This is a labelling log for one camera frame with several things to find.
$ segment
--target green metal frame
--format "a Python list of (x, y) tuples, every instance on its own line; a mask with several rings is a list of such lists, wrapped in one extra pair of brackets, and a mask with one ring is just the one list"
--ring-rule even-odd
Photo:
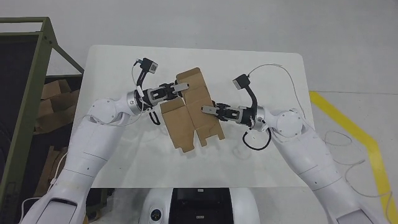
[(37, 44), (25, 86), (24, 96), (19, 109), (18, 119), (12, 137), (9, 155), (2, 182), (0, 184), (0, 223), (14, 223), (19, 193), (24, 178), (25, 166), (29, 154), (33, 129), (44, 80), (49, 65), (52, 49), (55, 49), (65, 60), (80, 73), (84, 69), (77, 64), (59, 45), (48, 17), (6, 17), (1, 23), (41, 22), (40, 31), (0, 33), (0, 38), (10, 35), (37, 35)]

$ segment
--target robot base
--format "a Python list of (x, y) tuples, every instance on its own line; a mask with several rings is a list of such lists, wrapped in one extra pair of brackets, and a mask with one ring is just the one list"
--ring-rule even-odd
[(139, 224), (260, 224), (257, 204), (247, 188), (151, 189)]

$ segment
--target cardboard piece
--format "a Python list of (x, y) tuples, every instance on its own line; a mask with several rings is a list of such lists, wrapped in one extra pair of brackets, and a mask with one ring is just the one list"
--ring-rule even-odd
[(66, 80), (56, 80), (43, 86), (42, 100), (70, 91), (69, 84)]
[(176, 98), (160, 105), (174, 147), (181, 147), (183, 152), (193, 150), (193, 130), (197, 131), (201, 146), (206, 146), (206, 138), (214, 135), (225, 139), (218, 119), (201, 112), (202, 106), (213, 106), (213, 102), (200, 69), (179, 73), (176, 79), (178, 83), (189, 84), (189, 89), (182, 91), (185, 104)]
[[(42, 95), (49, 96), (51, 93), (56, 91), (70, 91), (69, 86), (65, 86), (64, 82), (61, 81), (65, 81), (65, 83), (67, 83), (66, 80), (60, 80), (55, 81), (58, 83), (49, 83), (52, 84), (50, 86), (47, 86), (49, 84), (44, 85), (44, 88), (47, 89), (47, 92), (43, 93)], [(34, 134), (49, 133), (66, 124), (72, 123), (75, 117), (79, 92), (79, 90), (76, 90), (71, 93), (59, 93), (41, 101), (35, 123)]]
[(174, 148), (181, 148), (183, 152), (193, 150), (195, 128), (184, 101), (181, 98), (176, 98), (161, 104), (160, 109)]

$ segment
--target black panel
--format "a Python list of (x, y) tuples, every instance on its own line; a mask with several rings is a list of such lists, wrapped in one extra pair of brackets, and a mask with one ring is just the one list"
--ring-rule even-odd
[(0, 181), (17, 123), (37, 35), (0, 39)]
[(233, 224), (228, 188), (173, 189), (169, 224)]

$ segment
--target flattened cardboard box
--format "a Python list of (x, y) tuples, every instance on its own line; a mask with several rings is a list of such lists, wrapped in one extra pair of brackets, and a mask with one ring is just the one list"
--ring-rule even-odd
[(183, 99), (176, 98), (160, 105), (174, 148), (183, 152), (194, 149), (193, 131), (196, 130), (201, 146), (206, 146), (206, 138), (217, 135), (225, 139), (218, 119), (201, 112), (202, 106), (213, 106), (205, 79), (199, 68), (193, 68), (177, 76), (178, 83), (188, 83), (189, 89), (182, 91)]

